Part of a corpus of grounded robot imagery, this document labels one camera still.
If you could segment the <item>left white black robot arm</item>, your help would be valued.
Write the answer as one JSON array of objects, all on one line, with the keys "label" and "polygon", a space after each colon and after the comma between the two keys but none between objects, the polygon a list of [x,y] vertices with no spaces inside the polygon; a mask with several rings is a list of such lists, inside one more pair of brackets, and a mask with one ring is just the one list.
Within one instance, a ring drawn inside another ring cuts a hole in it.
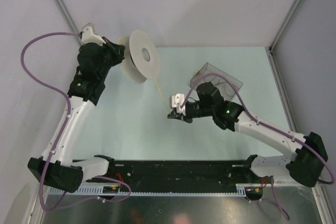
[{"label": "left white black robot arm", "polygon": [[124,60],[124,45],[103,37],[99,42],[85,42],[79,48],[78,67],[67,93],[66,107],[53,139],[39,158],[31,158],[28,169],[40,187],[49,186],[74,193],[82,182],[99,176],[110,182],[116,169],[111,158],[95,155],[91,159],[74,161],[73,154],[84,125],[96,108],[105,89],[110,69]]}]

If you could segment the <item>white plastic spool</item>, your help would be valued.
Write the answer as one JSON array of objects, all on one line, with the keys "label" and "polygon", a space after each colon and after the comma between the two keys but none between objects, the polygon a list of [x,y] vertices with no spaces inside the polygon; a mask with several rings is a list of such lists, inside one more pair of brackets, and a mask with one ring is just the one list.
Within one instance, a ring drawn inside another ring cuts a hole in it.
[{"label": "white plastic spool", "polygon": [[160,56],[147,33],[135,30],[129,36],[121,37],[118,44],[125,46],[121,69],[131,81],[142,84],[159,77]]}]

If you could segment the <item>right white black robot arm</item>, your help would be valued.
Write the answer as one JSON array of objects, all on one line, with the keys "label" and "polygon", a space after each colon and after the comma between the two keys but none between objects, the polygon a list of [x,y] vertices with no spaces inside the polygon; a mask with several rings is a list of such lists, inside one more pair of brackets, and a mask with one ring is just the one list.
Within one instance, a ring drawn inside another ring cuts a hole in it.
[{"label": "right white black robot arm", "polygon": [[280,156],[253,158],[242,169],[243,179],[254,183],[260,177],[291,177],[299,184],[314,187],[328,160],[320,135],[285,131],[252,115],[242,103],[225,100],[220,91],[210,82],[196,88],[198,100],[190,102],[184,94],[170,98],[172,111],[169,119],[192,123],[195,118],[211,117],[222,130],[230,130],[250,136],[274,148]]}]

